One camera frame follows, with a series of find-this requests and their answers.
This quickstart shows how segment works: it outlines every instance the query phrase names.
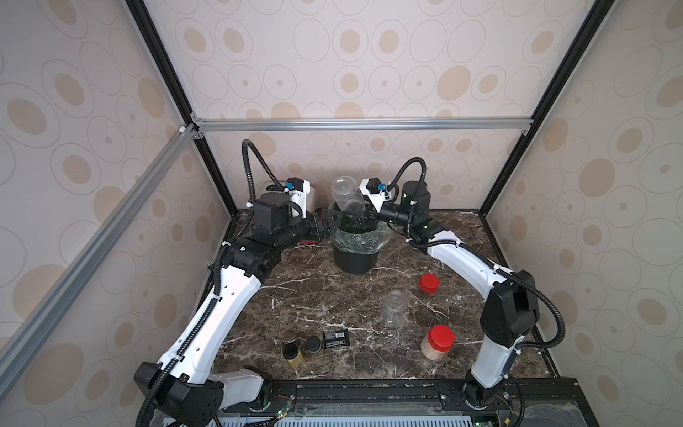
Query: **small black box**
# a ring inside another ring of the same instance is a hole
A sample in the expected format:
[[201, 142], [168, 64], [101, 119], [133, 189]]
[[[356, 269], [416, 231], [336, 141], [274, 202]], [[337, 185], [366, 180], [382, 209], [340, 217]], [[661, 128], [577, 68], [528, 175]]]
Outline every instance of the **small black box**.
[[336, 332], [325, 332], [325, 348], [335, 348], [342, 346], [351, 346], [351, 341], [348, 337], [348, 329], [342, 329]]

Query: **black lid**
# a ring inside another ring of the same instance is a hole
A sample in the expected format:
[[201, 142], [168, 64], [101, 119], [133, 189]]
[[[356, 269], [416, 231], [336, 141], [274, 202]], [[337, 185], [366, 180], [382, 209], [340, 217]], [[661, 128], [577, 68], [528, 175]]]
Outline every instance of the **black lid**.
[[320, 350], [320, 338], [316, 336], [308, 337], [306, 339], [306, 348], [308, 348], [309, 351]]
[[298, 346], [295, 342], [290, 342], [282, 347], [282, 357], [287, 360], [292, 360], [298, 356]]

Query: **trash bin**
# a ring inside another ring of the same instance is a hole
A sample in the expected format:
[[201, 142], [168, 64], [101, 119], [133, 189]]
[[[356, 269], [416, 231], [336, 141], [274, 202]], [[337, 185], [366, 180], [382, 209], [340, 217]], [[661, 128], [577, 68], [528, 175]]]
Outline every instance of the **trash bin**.
[[344, 218], [336, 203], [330, 205], [335, 211], [337, 227], [332, 234], [335, 264], [347, 273], [363, 274], [372, 270], [377, 263], [380, 249], [389, 242], [391, 228], [379, 222], [373, 230], [360, 228], [353, 221]]

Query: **vent grille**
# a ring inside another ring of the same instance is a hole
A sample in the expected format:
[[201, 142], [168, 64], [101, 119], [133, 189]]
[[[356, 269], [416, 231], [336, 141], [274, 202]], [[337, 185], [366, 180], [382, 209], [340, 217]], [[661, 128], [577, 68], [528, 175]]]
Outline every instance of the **vent grille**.
[[[264, 418], [222, 418], [223, 427], [242, 427], [245, 424]], [[165, 419], [164, 426], [172, 423]], [[472, 420], [466, 415], [425, 416], [425, 417], [307, 417], [303, 419], [283, 419], [277, 427], [473, 427]], [[215, 427], [211, 422], [208, 427]]]

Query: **yellow jar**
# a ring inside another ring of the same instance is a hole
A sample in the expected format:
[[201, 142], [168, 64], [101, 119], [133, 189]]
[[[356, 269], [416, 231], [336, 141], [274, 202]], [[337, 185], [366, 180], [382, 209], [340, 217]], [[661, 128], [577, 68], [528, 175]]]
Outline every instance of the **yellow jar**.
[[282, 357], [289, 362], [290, 368], [294, 371], [303, 363], [303, 356], [295, 342], [290, 342], [282, 347]]

